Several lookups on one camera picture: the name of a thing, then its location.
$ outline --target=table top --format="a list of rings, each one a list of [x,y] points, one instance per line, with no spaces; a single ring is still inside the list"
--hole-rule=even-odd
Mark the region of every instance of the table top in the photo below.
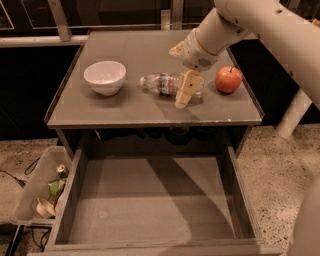
[[[92,31],[84,45],[47,125],[52,129],[257,125],[262,114],[242,83],[231,95],[223,95],[214,84],[216,71],[232,65],[227,51],[203,72],[201,99],[192,99],[184,109],[175,107],[174,97],[145,92],[140,77],[151,73],[187,71],[169,49],[182,41],[189,30],[180,31]],[[112,60],[127,68],[123,88],[103,96],[87,85],[85,69],[99,61]]]

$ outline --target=concrete floor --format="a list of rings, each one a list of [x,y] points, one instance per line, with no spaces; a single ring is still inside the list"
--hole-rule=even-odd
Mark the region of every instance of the concrete floor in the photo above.
[[[31,176],[24,175],[25,168],[56,143],[56,139],[0,141],[0,170],[28,181]],[[272,126],[255,127],[250,133],[238,162],[267,243],[279,244],[286,251],[300,203],[320,175],[319,156],[320,125],[300,125],[289,139],[279,137]],[[16,181],[0,173],[0,224],[9,222],[21,193]],[[45,231],[35,232],[36,241]],[[0,255],[5,254],[11,236],[0,234]],[[40,251],[26,228],[16,255]]]

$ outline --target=plastic bottle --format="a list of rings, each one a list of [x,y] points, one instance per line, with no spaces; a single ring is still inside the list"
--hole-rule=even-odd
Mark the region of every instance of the plastic bottle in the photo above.
[[[183,83],[183,74],[154,73],[140,78],[140,85],[160,96],[176,95]],[[200,98],[203,84],[199,86],[193,97]]]

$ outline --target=open drawer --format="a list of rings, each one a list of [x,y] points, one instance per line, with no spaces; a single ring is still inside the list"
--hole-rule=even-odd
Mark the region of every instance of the open drawer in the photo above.
[[[224,128],[176,146],[83,135],[46,255],[279,255],[251,212]]]

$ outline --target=red apple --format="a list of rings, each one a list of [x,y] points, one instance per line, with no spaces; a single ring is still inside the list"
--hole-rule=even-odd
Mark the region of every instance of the red apple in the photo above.
[[[217,72],[215,83],[220,92],[231,94],[238,89],[242,81],[242,74],[234,66],[224,66]]]

